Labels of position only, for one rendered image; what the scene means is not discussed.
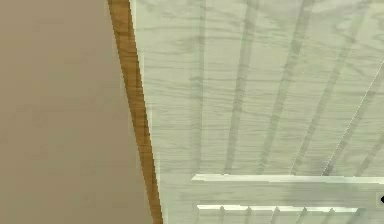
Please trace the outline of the pale wooden slatted furniture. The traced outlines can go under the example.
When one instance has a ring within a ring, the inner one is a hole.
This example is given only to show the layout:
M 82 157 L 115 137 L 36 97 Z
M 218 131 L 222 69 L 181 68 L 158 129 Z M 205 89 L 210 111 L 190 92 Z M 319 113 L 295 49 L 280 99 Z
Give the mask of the pale wooden slatted furniture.
M 312 213 L 324 224 L 384 224 L 384 177 L 197 174 L 180 192 L 199 209 Z

